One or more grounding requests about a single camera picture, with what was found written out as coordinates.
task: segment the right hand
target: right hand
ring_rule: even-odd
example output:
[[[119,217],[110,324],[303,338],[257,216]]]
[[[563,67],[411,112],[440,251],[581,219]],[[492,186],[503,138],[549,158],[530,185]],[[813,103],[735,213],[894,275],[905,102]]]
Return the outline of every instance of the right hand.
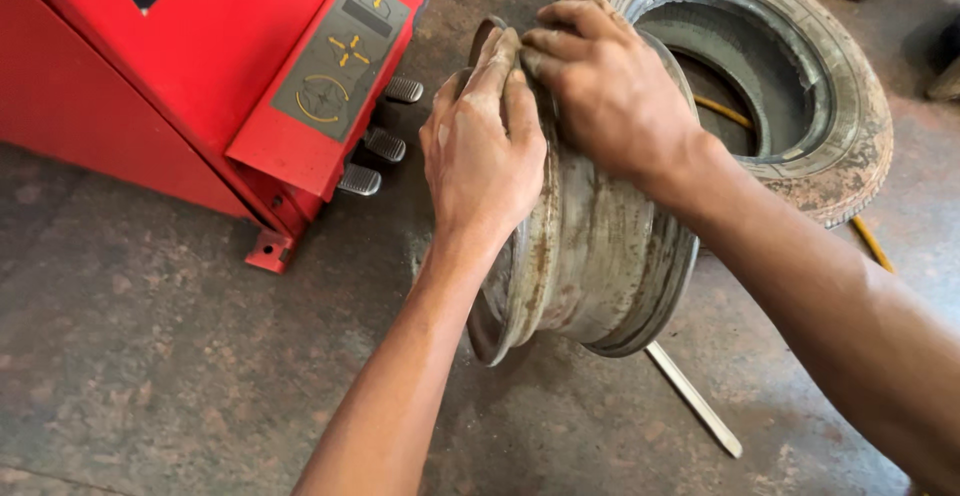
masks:
[[[607,0],[558,1],[536,18],[578,33],[523,36],[521,59],[557,98],[564,135],[601,169],[658,199],[690,151],[713,138],[660,56]]]

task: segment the control panel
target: control panel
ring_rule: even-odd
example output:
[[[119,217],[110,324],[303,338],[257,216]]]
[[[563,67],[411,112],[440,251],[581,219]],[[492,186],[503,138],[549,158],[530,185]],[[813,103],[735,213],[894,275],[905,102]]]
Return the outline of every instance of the control panel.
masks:
[[[336,0],[270,106],[342,143],[409,16],[399,0]]]

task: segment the forearm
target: forearm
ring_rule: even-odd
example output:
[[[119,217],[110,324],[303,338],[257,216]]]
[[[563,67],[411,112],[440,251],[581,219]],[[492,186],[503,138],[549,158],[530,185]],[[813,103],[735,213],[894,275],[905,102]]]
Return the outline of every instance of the forearm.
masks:
[[[467,315],[498,247],[437,239],[295,495],[414,494]]]
[[[743,284],[823,393],[916,478],[960,486],[960,340],[896,276],[762,186],[713,137],[669,207]]]

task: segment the foot pedal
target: foot pedal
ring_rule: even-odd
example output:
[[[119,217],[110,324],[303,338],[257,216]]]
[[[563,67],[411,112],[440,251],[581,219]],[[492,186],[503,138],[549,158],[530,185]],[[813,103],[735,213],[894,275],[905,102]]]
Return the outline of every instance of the foot pedal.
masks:
[[[387,88],[383,89],[383,95],[393,100],[413,104],[424,95],[424,84],[400,76],[393,76],[390,78]]]
[[[363,145],[381,159],[398,163],[407,154],[407,144],[402,139],[380,127],[369,127],[363,134]]]
[[[343,169],[343,176],[340,178],[340,183],[337,183],[337,189],[354,193],[354,195],[373,196],[380,190],[382,180],[379,172],[349,163]]]

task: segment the old tire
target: old tire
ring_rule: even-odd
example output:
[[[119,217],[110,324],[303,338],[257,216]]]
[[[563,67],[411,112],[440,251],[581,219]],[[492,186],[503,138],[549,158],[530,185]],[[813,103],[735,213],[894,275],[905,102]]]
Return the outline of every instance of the old tire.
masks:
[[[807,126],[789,148],[738,160],[810,219],[834,227],[859,213],[880,190],[894,147],[893,124],[881,83],[854,39],[815,0],[609,1],[633,23],[667,4],[696,3],[741,18],[776,42],[796,70]],[[737,39],[728,37],[726,50]],[[704,57],[715,49],[709,46],[707,42],[702,47]],[[762,70],[743,71],[738,83],[752,85],[754,73],[762,74]],[[757,90],[745,89],[746,99],[756,102],[757,95],[763,95]],[[770,118],[768,111],[760,124]]]

